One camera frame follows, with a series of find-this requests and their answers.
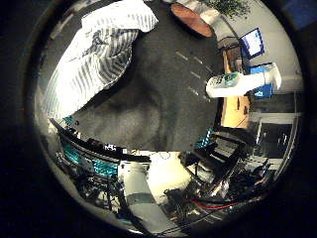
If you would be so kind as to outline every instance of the bottle label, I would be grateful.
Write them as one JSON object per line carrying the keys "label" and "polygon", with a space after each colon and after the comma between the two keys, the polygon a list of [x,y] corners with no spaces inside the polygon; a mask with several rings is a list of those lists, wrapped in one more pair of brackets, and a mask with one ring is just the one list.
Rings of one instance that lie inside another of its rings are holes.
{"label": "bottle label", "polygon": [[237,77],[238,77],[238,74],[236,72],[223,75],[226,86],[233,86]]}

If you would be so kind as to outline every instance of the striped shirt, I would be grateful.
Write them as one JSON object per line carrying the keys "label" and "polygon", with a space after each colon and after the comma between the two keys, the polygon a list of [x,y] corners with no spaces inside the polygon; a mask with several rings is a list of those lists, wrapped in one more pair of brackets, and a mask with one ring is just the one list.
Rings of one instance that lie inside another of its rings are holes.
{"label": "striped shirt", "polygon": [[50,118],[73,114],[95,94],[114,85],[132,57],[139,30],[149,32],[158,19],[142,0],[123,0],[81,19],[82,28],[64,52],[45,92]]}

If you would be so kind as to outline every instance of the monitor screen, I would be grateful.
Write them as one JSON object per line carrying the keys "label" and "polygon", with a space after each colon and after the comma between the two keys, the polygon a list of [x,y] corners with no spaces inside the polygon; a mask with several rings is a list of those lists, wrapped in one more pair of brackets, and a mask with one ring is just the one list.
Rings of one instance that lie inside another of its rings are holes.
{"label": "monitor screen", "polygon": [[259,28],[256,28],[242,36],[241,42],[247,51],[249,59],[264,53],[264,43]]}

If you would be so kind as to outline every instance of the potted plant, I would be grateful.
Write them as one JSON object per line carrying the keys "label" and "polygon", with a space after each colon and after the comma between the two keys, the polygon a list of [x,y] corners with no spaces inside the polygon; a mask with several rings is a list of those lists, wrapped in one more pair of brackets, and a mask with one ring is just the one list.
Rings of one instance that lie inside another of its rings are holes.
{"label": "potted plant", "polygon": [[248,0],[198,0],[207,7],[234,20],[235,17],[246,17],[251,11]]}
{"label": "potted plant", "polygon": [[177,0],[197,13],[207,24],[212,25],[220,15],[234,20],[243,18],[250,13],[248,0]]}

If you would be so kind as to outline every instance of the desk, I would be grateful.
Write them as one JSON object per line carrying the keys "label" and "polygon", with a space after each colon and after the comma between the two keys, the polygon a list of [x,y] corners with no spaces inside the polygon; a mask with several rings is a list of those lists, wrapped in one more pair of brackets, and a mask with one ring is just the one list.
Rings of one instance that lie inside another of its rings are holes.
{"label": "desk", "polygon": [[[223,51],[224,68],[226,73],[232,72],[230,60],[239,56],[240,48],[233,51]],[[221,126],[231,128],[247,128],[249,121],[250,101],[248,96],[231,96],[224,98],[221,115]]]}
{"label": "desk", "polygon": [[183,24],[185,24],[194,32],[204,37],[212,36],[210,26],[207,23],[205,23],[200,18],[200,16],[191,9],[179,3],[173,3],[170,6],[170,10],[177,19],[179,19]]}
{"label": "desk", "polygon": [[221,126],[247,128],[249,121],[250,101],[248,96],[224,98],[221,115]]}

